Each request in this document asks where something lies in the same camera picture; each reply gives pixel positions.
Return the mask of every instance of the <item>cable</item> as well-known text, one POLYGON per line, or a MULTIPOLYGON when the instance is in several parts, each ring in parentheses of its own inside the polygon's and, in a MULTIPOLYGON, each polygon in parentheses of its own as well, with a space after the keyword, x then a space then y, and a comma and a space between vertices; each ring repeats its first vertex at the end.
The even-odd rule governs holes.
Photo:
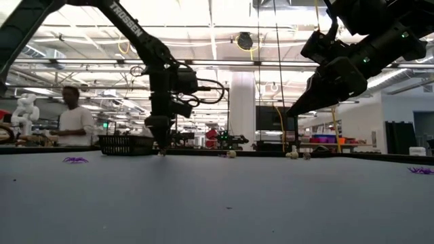
POLYGON ((222 92, 220 93, 220 97, 217 100, 215 100, 215 101, 208 102, 205 99, 198 98, 197 96, 195 96, 193 94, 183 94, 184 96, 193 97, 193 98, 190 98, 188 100, 183 100, 183 99, 181 99, 179 97, 179 92, 178 92, 178 93, 175 93, 175 95, 176 95, 175 99, 177 101, 179 101, 179 102, 182 102, 184 104, 188 104, 188 105, 192 106, 193 108, 195 108, 195 107, 198 107, 200 104, 216 104, 216 103, 219 103, 219 101, 221 101, 224 98, 225 88, 224 88, 224 86, 220 82, 215 81, 215 80, 211 80, 211 79, 201 79, 201 78, 198 78, 197 80, 198 81, 207 81, 207 82, 211 82, 211 83, 215 83, 215 84, 219 85, 220 89, 222 90, 222 92))
POLYGON ((128 41, 127 42, 127 51, 123 51, 122 48, 121 48, 121 42, 117 43, 117 48, 119 49, 119 51, 122 54, 128 54, 128 52, 130 51, 130 46, 131 46, 131 43, 130 43, 130 41, 128 41))
POLYGON ((280 90, 281 90, 281 93, 282 93, 283 111, 286 111, 286 108, 285 108, 285 96, 283 94, 282 63, 281 63, 281 57, 280 57, 279 27, 277 26, 276 0, 273 0, 273 8, 274 8, 274 15, 275 15, 275 19, 276 19, 277 53, 279 54, 280 90))
POLYGON ((273 105, 273 108, 275 108, 275 110, 277 111, 277 113, 279 114, 279 117, 280 117, 280 126, 282 127, 282 151, 285 152, 286 132, 285 132, 285 129, 283 128, 282 114, 280 113, 279 109, 276 108, 274 105, 273 105))
POLYGON ((315 11, 317 12, 317 23, 318 23, 318 31, 321 31, 321 27, 319 25, 319 10, 318 10, 318 0, 315 0, 315 11))
POLYGON ((240 47, 240 46, 238 45, 238 38, 239 38, 239 36, 237 36, 237 37, 235 38, 235 43, 237 44, 237 47, 238 47, 241 51, 250 52, 250 60, 253 61, 253 52, 256 51, 256 50, 261 46, 261 41, 260 41, 260 38, 259 38, 259 33, 258 33, 258 40, 259 40, 258 42, 259 42, 259 45, 258 45, 258 47, 256 47, 255 49, 252 49, 252 48, 250 48, 249 50, 243 49, 242 47, 240 47))
POLYGON ((205 100, 201 99, 201 100, 199 100, 200 103, 203 103, 203 104, 216 104, 216 103, 218 103, 219 101, 221 101, 223 99, 224 92, 225 92, 225 88, 224 88, 223 84, 221 84, 218 81, 211 80, 211 79, 198 78, 197 80, 198 81, 207 81, 207 82, 215 83, 215 84, 219 85, 222 88, 222 93, 220 94, 220 97, 216 101, 214 101, 214 102, 206 102, 205 100))
POLYGON ((333 126, 334 126, 334 132, 336 134, 336 142, 338 143, 338 153, 342 153, 342 149, 340 148, 340 142, 339 142, 339 131, 338 131, 338 124, 336 122, 336 117, 334 115, 334 112, 336 110, 332 108, 332 118, 333 118, 333 126))
POLYGON ((142 75, 143 71, 144 71, 143 67, 141 67, 140 65, 136 65, 136 66, 131 67, 130 75, 132 75, 133 77, 141 77, 141 76, 143 76, 142 75))

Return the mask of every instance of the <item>person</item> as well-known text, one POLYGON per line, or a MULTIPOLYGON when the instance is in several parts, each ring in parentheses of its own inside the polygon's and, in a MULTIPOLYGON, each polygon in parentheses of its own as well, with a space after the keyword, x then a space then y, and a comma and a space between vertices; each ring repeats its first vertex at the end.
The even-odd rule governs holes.
POLYGON ((58 136, 60 146, 91 146, 94 118, 88 109, 79 106, 80 91, 66 86, 62 97, 68 110, 60 115, 60 130, 51 131, 51 135, 58 136))

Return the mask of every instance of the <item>plastic basket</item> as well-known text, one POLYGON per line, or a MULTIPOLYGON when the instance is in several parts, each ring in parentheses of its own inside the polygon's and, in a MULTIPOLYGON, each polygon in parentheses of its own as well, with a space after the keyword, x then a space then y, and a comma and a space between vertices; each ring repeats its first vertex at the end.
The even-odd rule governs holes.
POLYGON ((140 156, 151 155, 154 138, 147 136, 98 136, 104 155, 140 156))

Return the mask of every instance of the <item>purple object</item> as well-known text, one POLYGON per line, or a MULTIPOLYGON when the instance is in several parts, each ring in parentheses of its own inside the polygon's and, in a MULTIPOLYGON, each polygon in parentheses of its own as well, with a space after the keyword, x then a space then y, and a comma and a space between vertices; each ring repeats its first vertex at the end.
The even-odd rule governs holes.
POLYGON ((67 157, 65 159, 63 159, 63 162, 65 163, 89 163, 88 160, 82 158, 82 157, 67 157))
POLYGON ((429 168, 423 168, 423 167, 411 168, 411 167, 408 167, 407 169, 410 170, 412 173, 415 173, 415 174, 434 174, 434 171, 429 169, 429 168))

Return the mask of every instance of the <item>white robot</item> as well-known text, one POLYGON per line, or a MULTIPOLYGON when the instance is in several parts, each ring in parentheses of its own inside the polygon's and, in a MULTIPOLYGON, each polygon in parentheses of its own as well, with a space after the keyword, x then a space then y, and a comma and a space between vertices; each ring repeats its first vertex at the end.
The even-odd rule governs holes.
POLYGON ((35 100, 35 94, 22 94, 21 98, 18 99, 18 106, 11 118, 15 135, 17 133, 21 133, 23 136, 32 134, 32 124, 39 119, 39 108, 35 106, 35 100))

